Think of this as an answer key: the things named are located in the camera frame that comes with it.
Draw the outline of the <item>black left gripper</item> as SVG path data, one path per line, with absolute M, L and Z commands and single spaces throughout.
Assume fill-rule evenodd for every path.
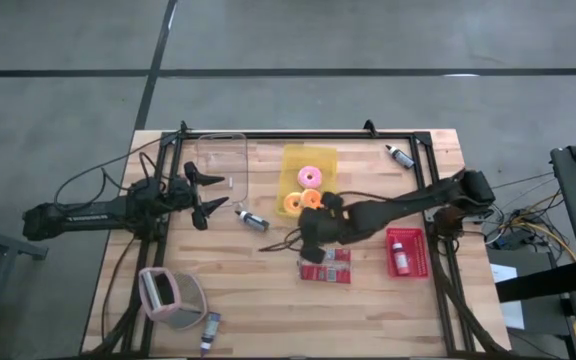
M 169 205 L 177 211 L 191 208 L 192 224 L 197 230 L 207 229 L 207 218 L 221 205 L 226 203 L 228 197 L 220 197 L 210 201 L 201 200 L 199 187 L 213 185 L 225 180 L 221 176 L 202 174 L 197 166 L 192 162 L 184 164 L 185 178 L 175 175 L 168 185 L 167 201 Z

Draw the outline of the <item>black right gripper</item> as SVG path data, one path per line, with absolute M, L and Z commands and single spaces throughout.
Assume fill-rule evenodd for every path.
M 350 228 L 344 218 L 344 200 L 341 193 L 325 192 L 323 204 L 318 208 L 304 208 L 298 218 L 302 259 L 321 264 L 325 257 L 323 245 L 351 243 Z

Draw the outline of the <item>red snack package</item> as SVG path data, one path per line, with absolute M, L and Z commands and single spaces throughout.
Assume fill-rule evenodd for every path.
M 301 280 L 337 284 L 351 283 L 351 251 L 342 248 L 329 248 L 324 251 L 321 263 L 308 260 L 297 261 Z

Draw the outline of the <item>pink frosted toy donut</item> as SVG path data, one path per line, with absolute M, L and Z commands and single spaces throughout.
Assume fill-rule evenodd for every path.
M 298 172 L 297 181 L 304 189 L 316 189 L 321 186 L 323 175 L 315 166 L 304 166 Z

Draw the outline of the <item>black bottle white cap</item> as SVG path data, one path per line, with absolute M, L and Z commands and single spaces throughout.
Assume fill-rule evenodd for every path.
M 269 228 L 269 222 L 266 221 L 265 219 L 256 216 L 248 211 L 245 210 L 236 210 L 235 214 L 238 216 L 238 218 L 247 226 L 260 231 L 260 232 L 266 232 Z
M 414 160 L 399 148 L 391 145 L 386 145 L 385 148 L 392 159 L 404 168 L 411 169 L 415 165 Z

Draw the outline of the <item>yellow plastic bin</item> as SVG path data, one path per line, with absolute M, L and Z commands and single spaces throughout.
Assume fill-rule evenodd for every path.
M 278 215 L 290 218 L 298 217 L 290 216 L 284 212 L 283 200 L 289 193 L 303 192 L 304 188 L 298 183 L 297 175 L 304 166 L 315 166 L 321 170 L 323 181 L 316 190 L 322 194 L 322 197 L 325 192 L 337 191 L 336 149 L 318 146 L 286 145 L 284 147 L 275 205 Z

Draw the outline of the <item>light red dropper bottle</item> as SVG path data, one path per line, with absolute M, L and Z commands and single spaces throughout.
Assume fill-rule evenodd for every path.
M 392 245 L 393 260 L 399 276 L 407 276 L 410 274 L 407 254 L 404 246 L 400 242 L 394 242 Z

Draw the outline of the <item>purplish red dropper bottle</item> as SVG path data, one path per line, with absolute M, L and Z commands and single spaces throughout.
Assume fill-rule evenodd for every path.
M 221 315 L 219 313 L 210 312 L 207 314 L 206 323 L 204 327 L 204 331 L 201 335 L 201 344 L 200 344 L 200 357 L 205 357 L 211 347 L 212 343 L 218 333 L 218 327 L 221 321 Z

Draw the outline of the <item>clear plastic bin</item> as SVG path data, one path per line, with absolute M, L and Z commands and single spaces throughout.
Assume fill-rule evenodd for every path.
M 241 207 L 248 196 L 248 141 L 242 133 L 203 135 L 196 144 L 199 171 L 224 180 L 202 187 L 204 200 L 228 197 L 223 207 Z

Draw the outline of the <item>red plastic basket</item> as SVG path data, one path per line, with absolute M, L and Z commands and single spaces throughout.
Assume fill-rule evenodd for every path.
M 426 240 L 420 228 L 388 228 L 386 231 L 388 272 L 391 277 L 426 278 L 429 274 Z M 407 254 L 410 274 L 399 276 L 393 260 L 392 245 L 403 244 Z

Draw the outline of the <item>pink mesh basket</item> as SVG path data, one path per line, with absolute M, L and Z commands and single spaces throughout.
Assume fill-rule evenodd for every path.
M 138 273 L 142 308 L 153 322 L 186 330 L 206 316 L 207 300 L 197 278 L 165 267 L 147 267 Z

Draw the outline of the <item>white paper sheet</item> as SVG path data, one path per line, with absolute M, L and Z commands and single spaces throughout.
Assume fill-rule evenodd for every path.
M 517 278 L 515 267 L 491 264 L 491 271 L 495 283 Z M 524 317 L 520 301 L 500 303 L 505 325 L 508 328 L 524 330 Z

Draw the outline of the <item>black aluminium table frame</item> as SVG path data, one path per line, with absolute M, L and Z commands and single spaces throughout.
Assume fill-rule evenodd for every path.
M 443 357 L 464 350 L 458 314 L 439 298 L 432 278 L 395 279 L 387 271 L 384 232 L 352 246 L 350 284 L 303 281 L 297 254 L 268 252 L 296 222 L 275 210 L 283 148 L 287 144 L 337 150 L 337 187 L 353 201 L 362 193 L 396 196 L 464 165 L 454 130 L 255 131 L 248 137 L 247 205 L 267 219 L 262 234 L 239 222 L 231 208 L 211 215 L 204 231 L 188 212 L 171 216 L 164 250 L 141 247 L 126 232 L 110 234 L 81 349 L 100 344 L 132 297 L 136 264 L 187 271 L 202 284 L 221 323 L 215 358 L 289 360 Z M 399 148 L 415 165 L 406 169 L 385 146 Z

